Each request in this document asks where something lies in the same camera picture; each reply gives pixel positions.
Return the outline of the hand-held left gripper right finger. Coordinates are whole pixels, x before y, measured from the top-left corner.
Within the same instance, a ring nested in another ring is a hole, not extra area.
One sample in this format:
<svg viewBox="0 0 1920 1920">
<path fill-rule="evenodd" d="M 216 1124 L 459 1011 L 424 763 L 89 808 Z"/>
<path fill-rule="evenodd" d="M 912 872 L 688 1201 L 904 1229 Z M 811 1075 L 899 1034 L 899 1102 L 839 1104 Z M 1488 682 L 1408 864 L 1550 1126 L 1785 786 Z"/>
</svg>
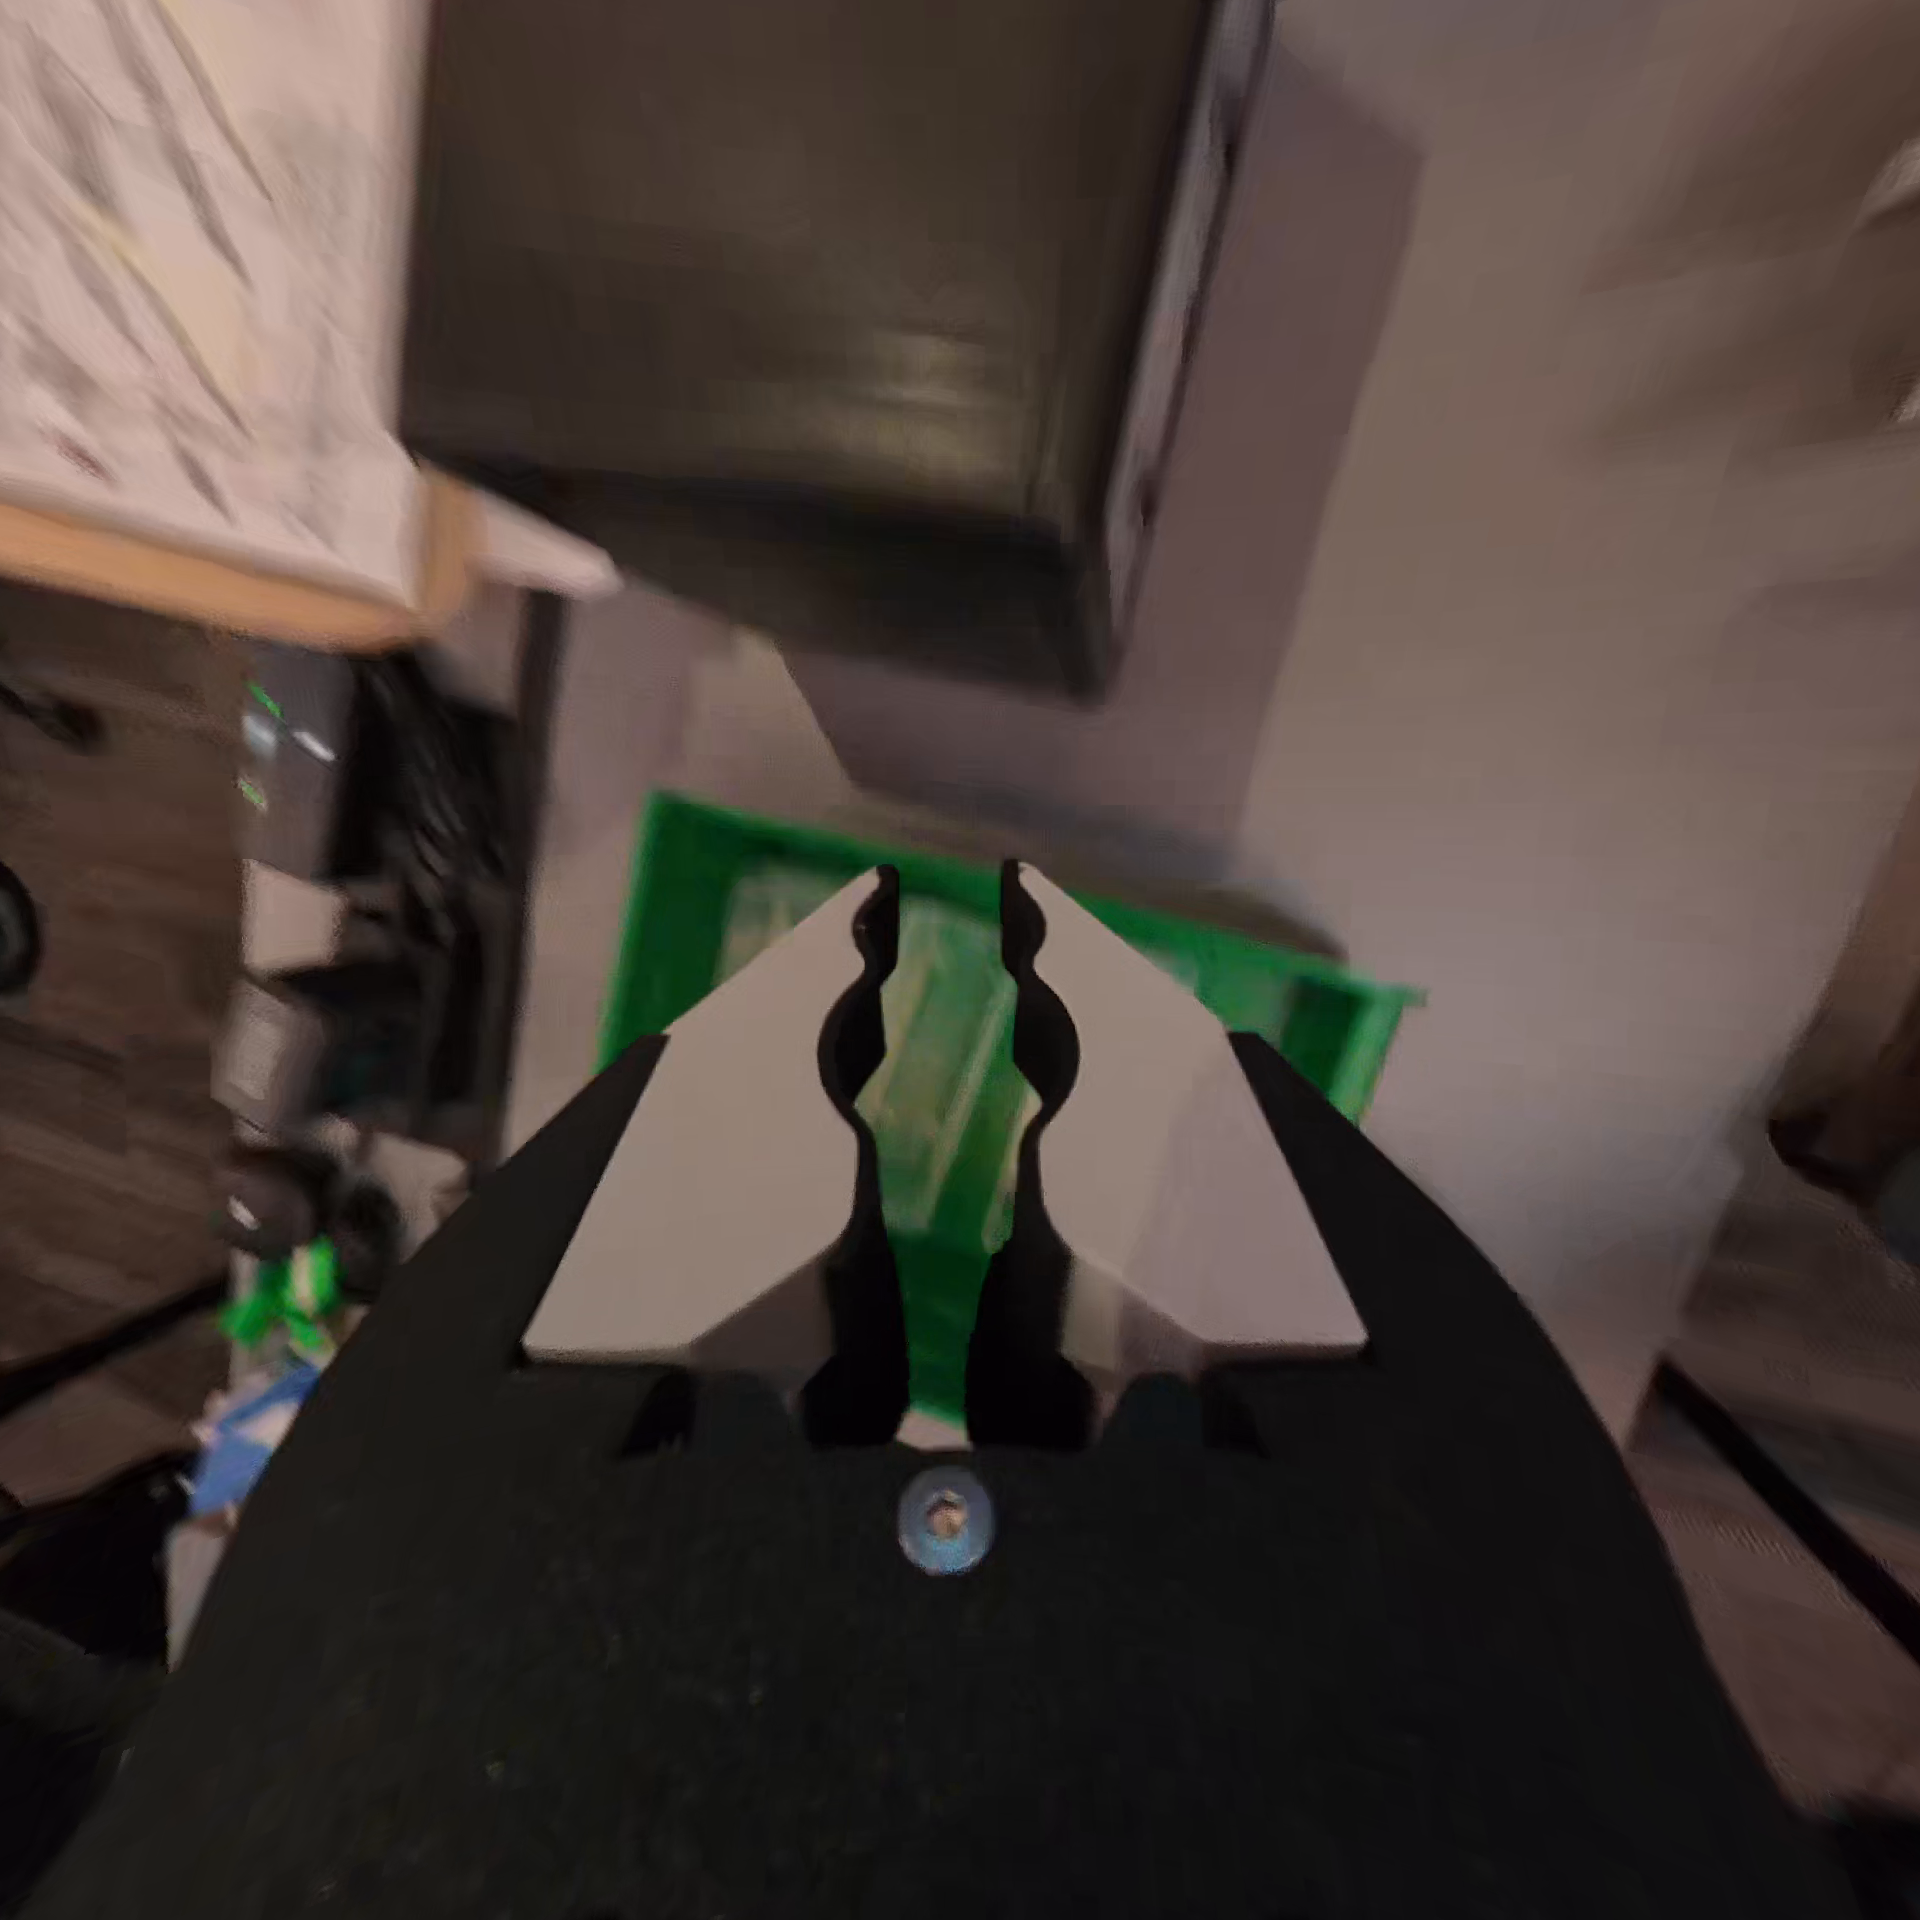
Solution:
<svg viewBox="0 0 1920 1920">
<path fill-rule="evenodd" d="M 1029 862 L 1002 869 L 1032 1097 L 1005 1252 L 1081 1373 L 1349 1362 L 1364 1320 L 1242 1068 L 1192 992 Z"/>
</svg>

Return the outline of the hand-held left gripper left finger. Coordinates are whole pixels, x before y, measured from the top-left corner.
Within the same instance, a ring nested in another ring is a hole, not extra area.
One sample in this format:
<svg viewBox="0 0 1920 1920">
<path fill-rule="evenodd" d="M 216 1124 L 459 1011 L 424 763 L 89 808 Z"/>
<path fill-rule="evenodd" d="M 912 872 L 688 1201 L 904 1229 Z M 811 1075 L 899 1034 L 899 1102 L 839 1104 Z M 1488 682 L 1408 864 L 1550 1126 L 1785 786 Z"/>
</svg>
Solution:
<svg viewBox="0 0 1920 1920">
<path fill-rule="evenodd" d="M 815 1373 L 861 1134 L 823 1043 L 893 971 L 901 875 L 868 869 L 674 1020 L 522 1334 L 532 1364 Z"/>
</svg>

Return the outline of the green plastic bin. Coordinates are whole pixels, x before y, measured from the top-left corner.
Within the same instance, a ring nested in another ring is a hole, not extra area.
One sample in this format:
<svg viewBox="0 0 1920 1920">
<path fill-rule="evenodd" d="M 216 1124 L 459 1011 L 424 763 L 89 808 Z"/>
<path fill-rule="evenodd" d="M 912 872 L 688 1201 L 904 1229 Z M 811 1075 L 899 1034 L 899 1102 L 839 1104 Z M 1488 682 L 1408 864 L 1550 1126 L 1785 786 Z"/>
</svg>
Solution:
<svg viewBox="0 0 1920 1920">
<path fill-rule="evenodd" d="M 901 875 L 901 944 L 882 988 L 886 1057 L 859 1097 L 876 1139 L 914 1412 L 959 1427 L 983 1282 L 1013 1228 L 1021 1135 L 1039 1097 L 1014 1063 L 1017 985 L 1001 957 L 996 862 L 803 826 L 656 791 L 636 826 L 600 1063 L 668 1030 L 871 868 Z M 1187 914 L 1081 892 L 1108 929 L 1258 1034 L 1345 1116 L 1375 1102 L 1427 993 Z"/>
</svg>

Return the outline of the black drawer cabinet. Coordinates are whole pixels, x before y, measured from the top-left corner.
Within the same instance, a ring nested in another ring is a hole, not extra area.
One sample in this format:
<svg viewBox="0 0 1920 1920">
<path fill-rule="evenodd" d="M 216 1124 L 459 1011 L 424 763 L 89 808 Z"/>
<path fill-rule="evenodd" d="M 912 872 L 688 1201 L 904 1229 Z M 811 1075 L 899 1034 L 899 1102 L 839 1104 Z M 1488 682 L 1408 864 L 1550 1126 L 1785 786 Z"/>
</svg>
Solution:
<svg viewBox="0 0 1920 1920">
<path fill-rule="evenodd" d="M 760 636 L 1097 703 L 1274 3 L 429 3 L 396 437 Z"/>
</svg>

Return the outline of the green tape scrap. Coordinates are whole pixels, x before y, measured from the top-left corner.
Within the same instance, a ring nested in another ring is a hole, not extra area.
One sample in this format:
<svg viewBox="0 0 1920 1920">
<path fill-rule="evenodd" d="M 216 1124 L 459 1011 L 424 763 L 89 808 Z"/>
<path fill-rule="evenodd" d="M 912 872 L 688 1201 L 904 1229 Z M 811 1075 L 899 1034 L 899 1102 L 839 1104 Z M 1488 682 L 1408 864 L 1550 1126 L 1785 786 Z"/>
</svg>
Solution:
<svg viewBox="0 0 1920 1920">
<path fill-rule="evenodd" d="M 218 1321 L 249 1351 L 278 1348 L 327 1365 L 339 1349 L 347 1307 L 340 1252 L 324 1234 L 283 1258 L 255 1259 Z"/>
</svg>

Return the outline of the white instruction poster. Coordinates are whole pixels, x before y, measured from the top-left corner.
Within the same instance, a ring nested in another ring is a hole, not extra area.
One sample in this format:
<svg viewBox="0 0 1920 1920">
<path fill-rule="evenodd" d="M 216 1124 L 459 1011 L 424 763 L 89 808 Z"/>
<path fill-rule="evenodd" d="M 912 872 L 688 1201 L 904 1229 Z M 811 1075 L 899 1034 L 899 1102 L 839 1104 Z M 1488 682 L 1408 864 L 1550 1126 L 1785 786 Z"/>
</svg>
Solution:
<svg viewBox="0 0 1920 1920">
<path fill-rule="evenodd" d="M 426 3 L 2 6 L 5 505 L 398 603 Z"/>
</svg>

